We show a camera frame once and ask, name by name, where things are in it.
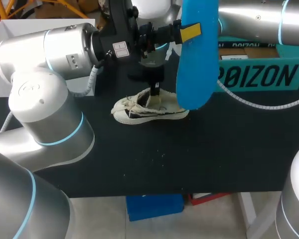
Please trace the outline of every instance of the label sticker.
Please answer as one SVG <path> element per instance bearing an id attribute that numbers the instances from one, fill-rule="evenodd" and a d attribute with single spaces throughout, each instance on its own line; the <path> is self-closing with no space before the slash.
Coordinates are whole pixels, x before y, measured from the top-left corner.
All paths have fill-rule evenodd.
<path id="1" fill-rule="evenodd" d="M 229 55 L 229 56 L 221 56 L 222 60 L 241 60 L 248 59 L 247 55 Z"/>
<path id="2" fill-rule="evenodd" d="M 113 49 L 117 58 L 130 55 L 126 42 L 124 41 L 113 43 Z"/>

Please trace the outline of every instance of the cable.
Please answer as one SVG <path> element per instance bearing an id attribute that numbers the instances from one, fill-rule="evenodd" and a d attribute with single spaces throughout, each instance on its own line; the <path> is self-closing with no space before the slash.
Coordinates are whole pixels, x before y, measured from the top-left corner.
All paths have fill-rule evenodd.
<path id="1" fill-rule="evenodd" d="M 284 109 L 288 109 L 294 106 L 299 105 L 299 100 L 292 102 L 290 104 L 286 104 L 286 105 L 281 105 L 281 106 L 263 106 L 263 105 L 259 105 L 259 104 L 255 104 L 249 101 L 246 101 L 242 98 L 240 98 L 239 96 L 235 95 L 234 93 L 232 93 L 230 90 L 228 90 L 219 80 L 217 80 L 217 84 L 227 93 L 229 94 L 232 98 L 240 101 L 241 103 L 244 103 L 245 105 L 254 107 L 254 108 L 258 108 L 258 109 L 262 109 L 262 110 L 270 110 L 270 111 L 276 111 L 276 110 L 284 110 Z"/>
<path id="2" fill-rule="evenodd" d="M 8 125 L 9 125 L 11 119 L 12 119 L 12 116 L 13 116 L 13 114 L 12 114 L 12 112 L 10 112 L 10 113 L 8 114 L 8 116 L 6 117 L 6 119 L 5 119 L 5 121 L 4 121 L 3 125 L 2 125 L 2 127 L 1 127 L 1 129 L 0 129 L 0 133 L 5 132 L 6 128 L 8 127 Z"/>
<path id="3" fill-rule="evenodd" d="M 88 85 L 87 85 L 85 91 L 80 92 L 80 93 L 77 93 L 77 92 L 71 92 L 72 95 L 73 95 L 74 97 L 84 97 L 84 96 L 86 96 L 88 93 L 90 93 L 90 91 L 91 91 L 91 89 L 92 89 L 92 87 L 93 87 L 93 84 L 94 84 L 94 82 L 95 82 L 95 80 L 96 80 L 96 76 L 99 75 L 99 74 L 97 74 L 99 70 L 100 70 L 100 69 L 98 69 L 98 68 L 96 68 L 95 66 L 93 66 L 92 71 L 91 71 L 91 74 L 90 74 L 90 77 L 89 77 Z"/>

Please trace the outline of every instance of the white cable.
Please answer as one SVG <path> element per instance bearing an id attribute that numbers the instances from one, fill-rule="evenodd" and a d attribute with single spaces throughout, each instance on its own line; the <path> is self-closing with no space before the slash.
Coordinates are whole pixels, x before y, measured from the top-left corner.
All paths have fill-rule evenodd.
<path id="1" fill-rule="evenodd" d="M 94 85 L 94 82 L 95 82 L 95 80 L 96 80 L 97 75 L 99 75 L 100 72 L 101 72 L 100 69 L 97 69 L 97 68 L 95 68 L 95 66 L 93 66 L 92 71 L 91 71 L 91 74 L 90 74 L 90 77 L 89 77 L 88 85 L 87 85 L 87 87 L 86 87 L 86 90 L 83 91 L 83 92 L 80 92 L 80 93 L 77 93 L 77 92 L 71 92 L 72 95 L 73 95 L 74 97 L 84 97 L 84 96 L 86 96 L 88 93 L 90 93 L 90 91 L 91 91 L 91 89 L 92 89 L 92 87 L 93 87 L 93 85 Z"/>
<path id="2" fill-rule="evenodd" d="M 9 125 L 11 119 L 12 119 L 12 116 L 13 116 L 13 114 L 12 114 L 12 112 L 10 112 L 8 114 L 8 116 L 6 117 L 6 119 L 5 119 L 5 121 L 2 125 L 2 128 L 0 129 L 0 133 L 5 132 L 6 128 L 8 127 L 8 125 Z"/>
<path id="3" fill-rule="evenodd" d="M 232 93 L 230 90 L 228 90 L 219 80 L 217 80 L 217 84 L 227 93 L 229 94 L 232 98 L 240 101 L 241 103 L 244 103 L 245 105 L 254 107 L 254 108 L 258 108 L 258 109 L 262 109 L 262 110 L 270 110 L 270 111 L 276 111 L 276 110 L 284 110 L 284 109 L 288 109 L 294 106 L 299 105 L 299 100 L 289 103 L 289 104 L 285 104 L 285 105 L 281 105 L 281 106 L 263 106 L 263 105 L 259 105 L 259 104 L 255 104 L 249 101 L 246 101 L 242 98 L 240 98 L 239 96 L 235 95 L 234 93 Z"/>
<path id="4" fill-rule="evenodd" d="M 169 44 L 168 50 L 167 50 L 167 52 L 166 52 L 165 61 L 168 61 L 168 60 L 169 60 L 169 57 L 171 56 L 172 51 L 173 51 L 173 45 L 175 45 L 175 42 L 171 42 L 171 43 Z"/>

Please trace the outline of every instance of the table leg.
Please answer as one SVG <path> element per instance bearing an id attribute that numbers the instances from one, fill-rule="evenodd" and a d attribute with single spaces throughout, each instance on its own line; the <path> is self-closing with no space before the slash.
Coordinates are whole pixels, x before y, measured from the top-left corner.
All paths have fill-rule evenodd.
<path id="1" fill-rule="evenodd" d="M 276 209 L 280 195 L 281 192 L 275 192 L 266 203 L 265 207 L 256 216 L 250 193 L 238 194 L 240 206 L 245 220 L 247 239 L 260 239 L 275 221 Z"/>

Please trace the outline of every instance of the white box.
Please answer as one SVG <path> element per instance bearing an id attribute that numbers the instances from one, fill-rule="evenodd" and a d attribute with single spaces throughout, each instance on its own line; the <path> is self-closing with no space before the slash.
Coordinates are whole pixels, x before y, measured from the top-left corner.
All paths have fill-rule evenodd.
<path id="1" fill-rule="evenodd" d="M 95 19 L 18 19 L 2 20 L 0 22 L 0 42 L 14 36 L 20 36 L 32 32 L 44 31 L 58 27 L 90 23 L 95 26 Z M 82 92 L 86 89 L 89 77 L 67 80 L 66 84 L 70 91 Z M 9 97 L 11 85 L 0 77 L 0 97 Z M 94 95 L 94 86 L 88 94 Z"/>

